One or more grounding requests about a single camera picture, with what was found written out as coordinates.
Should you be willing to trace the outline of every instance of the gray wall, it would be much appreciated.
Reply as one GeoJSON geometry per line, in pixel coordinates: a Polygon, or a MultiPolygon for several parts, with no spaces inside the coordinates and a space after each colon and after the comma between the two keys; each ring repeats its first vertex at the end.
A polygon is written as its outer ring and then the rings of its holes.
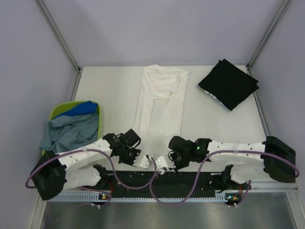
{"type": "Polygon", "coordinates": [[[253,73],[272,132],[296,150],[297,183],[305,200],[305,1],[294,0],[253,73]]]}
{"type": "Polygon", "coordinates": [[[282,0],[45,0],[81,66],[247,63],[282,0]]]}
{"type": "Polygon", "coordinates": [[[0,229],[27,227],[36,191],[25,180],[51,109],[75,72],[33,0],[0,3],[0,229]]]}

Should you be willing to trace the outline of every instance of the white cloth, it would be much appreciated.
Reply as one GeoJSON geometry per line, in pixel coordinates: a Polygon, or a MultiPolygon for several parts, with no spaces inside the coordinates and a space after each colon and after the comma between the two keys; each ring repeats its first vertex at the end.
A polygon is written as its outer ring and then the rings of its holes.
{"type": "Polygon", "coordinates": [[[176,67],[144,67],[134,131],[142,139],[141,155],[155,160],[170,151],[168,144],[180,135],[189,72],[176,67]]]}

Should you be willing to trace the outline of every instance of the green basket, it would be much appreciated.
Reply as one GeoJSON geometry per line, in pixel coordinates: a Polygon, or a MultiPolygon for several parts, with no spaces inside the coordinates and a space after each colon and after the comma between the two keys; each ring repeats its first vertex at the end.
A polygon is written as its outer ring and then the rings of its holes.
{"type": "MultiPolygon", "coordinates": [[[[63,103],[63,104],[59,104],[56,107],[54,107],[54,109],[51,112],[50,115],[50,119],[52,120],[53,118],[57,117],[58,115],[71,110],[73,107],[77,106],[78,104],[84,103],[86,101],[73,101],[73,102],[67,102],[67,103],[63,103]]],[[[97,108],[96,108],[96,112],[99,114],[99,128],[98,128],[98,133],[97,133],[97,139],[99,139],[101,137],[101,131],[102,131],[102,113],[101,113],[101,106],[95,102],[95,101],[91,101],[93,103],[97,104],[97,108]]]]}

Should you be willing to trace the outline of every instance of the blue cloth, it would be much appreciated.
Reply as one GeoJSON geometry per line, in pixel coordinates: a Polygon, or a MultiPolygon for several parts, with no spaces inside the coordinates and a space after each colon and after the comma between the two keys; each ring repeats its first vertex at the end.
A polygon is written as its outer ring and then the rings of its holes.
{"type": "Polygon", "coordinates": [[[86,146],[97,140],[99,115],[60,116],[48,121],[39,148],[54,153],[86,146]]]}
{"type": "Polygon", "coordinates": [[[73,107],[69,111],[59,114],[55,118],[60,116],[76,116],[76,115],[85,115],[85,114],[93,114],[96,112],[97,103],[93,103],[91,101],[86,101],[84,103],[78,104],[77,106],[73,107]]]}

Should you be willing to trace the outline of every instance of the metal frame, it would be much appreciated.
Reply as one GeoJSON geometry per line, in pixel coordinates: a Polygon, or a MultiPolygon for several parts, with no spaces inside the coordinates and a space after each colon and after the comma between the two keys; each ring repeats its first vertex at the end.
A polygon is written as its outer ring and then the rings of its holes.
{"type": "MultiPolygon", "coordinates": [[[[53,17],[51,16],[46,4],[43,0],[35,0],[39,9],[41,10],[43,16],[45,17],[46,22],[49,24],[55,38],[59,42],[63,52],[67,56],[68,60],[73,65],[77,76],[74,81],[73,91],[71,94],[71,101],[74,101],[78,85],[81,79],[81,68],[77,64],[75,58],[73,57],[72,52],[70,51],[65,39],[63,38],[60,30],[58,29],[53,17]]],[[[283,0],[278,12],[273,18],[271,24],[269,25],[266,33],[258,44],[253,56],[250,59],[250,62],[247,64],[247,72],[249,75],[252,75],[251,68],[255,64],[258,56],[262,52],[264,46],[266,45],[268,39],[270,38],[272,32],[275,30],[279,21],[282,19],[285,12],[288,10],[292,0],[283,0]]],[[[265,115],[262,102],[260,100],[259,94],[257,92],[254,93],[255,102],[257,105],[257,109],[262,121],[263,129],[266,135],[271,135],[271,128],[267,121],[267,117],[265,115]]],[[[285,192],[287,194],[287,199],[292,211],[292,214],[295,219],[295,223],[298,229],[305,229],[305,211],[304,205],[301,199],[301,195],[299,193],[298,187],[296,184],[283,184],[273,181],[256,181],[252,182],[252,190],[250,192],[285,192]]],[[[40,228],[43,213],[46,207],[46,201],[42,201],[39,194],[37,193],[34,209],[32,212],[32,216],[30,219],[29,229],[37,229],[40,228]]]]}

